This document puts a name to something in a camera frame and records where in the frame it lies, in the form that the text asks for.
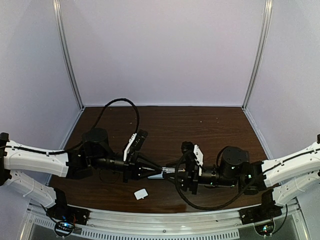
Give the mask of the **clear handle screwdriver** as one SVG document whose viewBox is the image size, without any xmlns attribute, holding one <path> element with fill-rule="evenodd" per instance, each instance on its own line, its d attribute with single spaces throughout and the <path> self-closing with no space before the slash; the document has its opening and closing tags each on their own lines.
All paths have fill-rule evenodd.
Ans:
<svg viewBox="0 0 320 240">
<path fill-rule="evenodd" d="M 166 173 L 166 174 L 171 174 L 171 173 L 174 173 L 175 172 L 175 168 L 174 167 L 162 167 L 162 172 L 163 173 Z M 178 172 L 185 172 L 185 169 L 184 168 L 179 168 L 178 169 Z"/>
</svg>

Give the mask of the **white remote control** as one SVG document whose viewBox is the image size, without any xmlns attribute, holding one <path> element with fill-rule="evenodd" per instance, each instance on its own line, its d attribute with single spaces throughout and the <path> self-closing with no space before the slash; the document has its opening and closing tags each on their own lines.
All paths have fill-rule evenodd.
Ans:
<svg viewBox="0 0 320 240">
<path fill-rule="evenodd" d="M 159 174 L 155 174 L 155 175 L 151 175 L 147 177 L 149 180 L 164 180 L 164 176 L 163 173 L 159 173 Z"/>
</svg>

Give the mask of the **white battery cover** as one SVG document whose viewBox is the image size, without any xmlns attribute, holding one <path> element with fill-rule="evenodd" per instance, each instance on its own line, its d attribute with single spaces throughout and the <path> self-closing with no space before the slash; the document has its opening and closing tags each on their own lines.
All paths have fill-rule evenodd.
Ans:
<svg viewBox="0 0 320 240">
<path fill-rule="evenodd" d="M 149 194 L 145 188 L 134 192 L 134 196 L 135 196 L 136 200 L 142 200 L 142 199 L 146 198 L 148 195 Z"/>
</svg>

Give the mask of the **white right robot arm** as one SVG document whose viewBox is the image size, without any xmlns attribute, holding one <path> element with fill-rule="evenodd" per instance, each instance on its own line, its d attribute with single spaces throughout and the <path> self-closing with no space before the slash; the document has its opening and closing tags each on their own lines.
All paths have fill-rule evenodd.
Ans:
<svg viewBox="0 0 320 240">
<path fill-rule="evenodd" d="M 275 159 L 249 163 L 248 152 L 238 147 L 223 148 L 217 160 L 219 165 L 211 169 L 203 166 L 203 153 L 196 144 L 184 143 L 185 152 L 173 167 L 162 170 L 164 179 L 172 182 L 182 198 L 192 208 L 215 211 L 229 206 L 242 195 L 256 195 L 263 191 L 261 205 L 284 207 L 291 199 L 300 196 L 320 182 L 320 142 L 317 140 L 306 148 Z M 182 193 L 193 194 L 198 186 L 212 188 L 238 187 L 232 199 L 218 206 L 199 206 Z"/>
</svg>

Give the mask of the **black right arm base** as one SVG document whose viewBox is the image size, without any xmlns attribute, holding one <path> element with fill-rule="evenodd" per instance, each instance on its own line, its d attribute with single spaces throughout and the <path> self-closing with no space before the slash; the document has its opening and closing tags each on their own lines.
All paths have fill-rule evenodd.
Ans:
<svg viewBox="0 0 320 240">
<path fill-rule="evenodd" d="M 247 208 L 241 208 L 239 212 L 243 225 L 270 220 L 282 215 L 282 206 L 274 204 L 260 204 Z"/>
</svg>

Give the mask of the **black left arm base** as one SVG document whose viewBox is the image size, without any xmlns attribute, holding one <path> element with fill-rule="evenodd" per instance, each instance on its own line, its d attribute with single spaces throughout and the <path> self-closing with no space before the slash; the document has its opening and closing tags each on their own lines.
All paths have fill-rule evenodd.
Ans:
<svg viewBox="0 0 320 240">
<path fill-rule="evenodd" d="M 89 219 L 90 210 L 86 208 L 68 205 L 65 209 L 61 207 L 50 207 L 46 210 L 47 215 L 55 220 L 67 221 L 76 225 L 86 225 Z"/>
</svg>

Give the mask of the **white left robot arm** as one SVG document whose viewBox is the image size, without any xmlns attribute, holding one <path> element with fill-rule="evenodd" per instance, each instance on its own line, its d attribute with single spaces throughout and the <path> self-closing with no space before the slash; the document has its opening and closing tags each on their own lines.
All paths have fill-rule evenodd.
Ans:
<svg viewBox="0 0 320 240">
<path fill-rule="evenodd" d="M 49 210 L 66 210 L 65 193 L 57 188 L 45 187 L 23 171 L 42 172 L 60 178 L 81 180 L 92 176 L 94 169 L 121 173 L 123 181 L 140 180 L 161 174 L 162 167 L 144 156 L 140 149 L 148 133 L 134 133 L 122 154 L 115 153 L 108 132 L 93 128 L 82 135 L 75 149 L 48 150 L 28 147 L 0 134 L 0 184 L 15 188 L 24 197 L 37 201 Z"/>
</svg>

